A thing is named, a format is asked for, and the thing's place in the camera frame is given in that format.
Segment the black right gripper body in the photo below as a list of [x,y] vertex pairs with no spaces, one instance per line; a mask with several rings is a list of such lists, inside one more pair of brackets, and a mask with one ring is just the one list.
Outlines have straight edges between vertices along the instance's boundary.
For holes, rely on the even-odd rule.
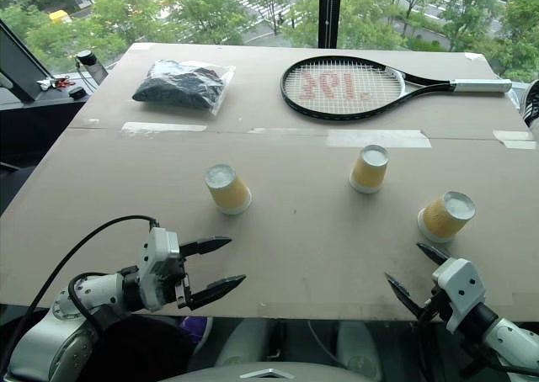
[[449,295],[440,287],[434,287],[432,296],[425,303],[425,307],[419,317],[419,326],[426,326],[437,316],[446,324],[452,315],[451,300]]

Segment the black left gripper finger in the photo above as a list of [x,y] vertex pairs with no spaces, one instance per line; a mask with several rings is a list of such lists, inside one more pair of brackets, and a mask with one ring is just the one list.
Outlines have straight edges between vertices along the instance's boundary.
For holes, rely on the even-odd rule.
[[189,309],[197,310],[203,306],[215,302],[228,293],[232,292],[242,281],[246,279],[245,274],[227,277],[208,284],[207,287],[189,298]]
[[204,255],[224,247],[231,241],[232,238],[228,236],[211,236],[182,244],[179,246],[179,251],[184,257]]

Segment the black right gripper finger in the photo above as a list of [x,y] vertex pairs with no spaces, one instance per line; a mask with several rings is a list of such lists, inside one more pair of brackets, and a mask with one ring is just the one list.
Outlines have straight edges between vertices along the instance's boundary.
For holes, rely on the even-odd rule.
[[418,241],[416,246],[437,266],[441,266],[451,258],[446,252],[424,242]]
[[396,295],[397,299],[412,313],[412,315],[418,320],[424,320],[424,308],[416,304],[408,290],[404,288],[393,276],[388,273],[384,273],[387,282],[392,289],[392,292]]

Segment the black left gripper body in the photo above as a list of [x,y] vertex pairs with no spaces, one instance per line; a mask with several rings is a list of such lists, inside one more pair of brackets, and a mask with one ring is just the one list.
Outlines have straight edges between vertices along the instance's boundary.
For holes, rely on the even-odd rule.
[[174,293],[176,298],[176,305],[179,309],[191,308],[193,303],[192,292],[189,283],[189,275],[187,274],[185,267],[185,258],[180,256],[176,264],[174,274]]

